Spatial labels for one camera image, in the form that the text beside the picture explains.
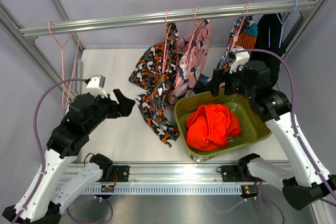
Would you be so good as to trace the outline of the bright orange shorts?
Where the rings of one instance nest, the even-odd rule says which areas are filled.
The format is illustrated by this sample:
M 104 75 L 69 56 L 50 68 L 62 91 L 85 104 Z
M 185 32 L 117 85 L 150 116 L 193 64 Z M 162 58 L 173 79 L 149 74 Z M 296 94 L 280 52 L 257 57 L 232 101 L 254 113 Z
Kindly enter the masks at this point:
M 225 149 L 230 137 L 242 133 L 237 116 L 221 104 L 201 105 L 185 125 L 187 146 L 199 151 Z

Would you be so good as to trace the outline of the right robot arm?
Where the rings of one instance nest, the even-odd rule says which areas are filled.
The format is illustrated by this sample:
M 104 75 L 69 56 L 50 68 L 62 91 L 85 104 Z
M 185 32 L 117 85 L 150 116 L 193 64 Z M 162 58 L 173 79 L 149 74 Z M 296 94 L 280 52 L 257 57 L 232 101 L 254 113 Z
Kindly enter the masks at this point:
M 262 61 L 249 61 L 236 71 L 215 69 L 207 89 L 219 95 L 224 84 L 225 95 L 240 94 L 252 111 L 271 130 L 286 154 L 292 171 L 275 166 L 252 153 L 238 161 L 238 176 L 243 180 L 254 177 L 275 186 L 289 205 L 301 210 L 335 191 L 332 175 L 309 149 L 291 102 L 281 91 L 273 88 L 271 71 Z

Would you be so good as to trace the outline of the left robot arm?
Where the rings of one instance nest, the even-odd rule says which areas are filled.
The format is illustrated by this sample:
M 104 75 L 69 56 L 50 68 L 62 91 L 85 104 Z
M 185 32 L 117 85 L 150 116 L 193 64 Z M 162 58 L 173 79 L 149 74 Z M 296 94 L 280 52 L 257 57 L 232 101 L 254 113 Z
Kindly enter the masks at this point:
M 94 155 L 81 172 L 57 188 L 64 172 L 76 159 L 89 135 L 105 119 L 131 114 L 135 101 L 114 89 L 109 95 L 80 94 L 70 103 L 61 123 L 52 131 L 44 161 L 21 200 L 6 207 L 2 215 L 11 223 L 59 223 L 62 214 L 81 192 L 94 182 L 112 177 L 113 162 L 102 154 Z

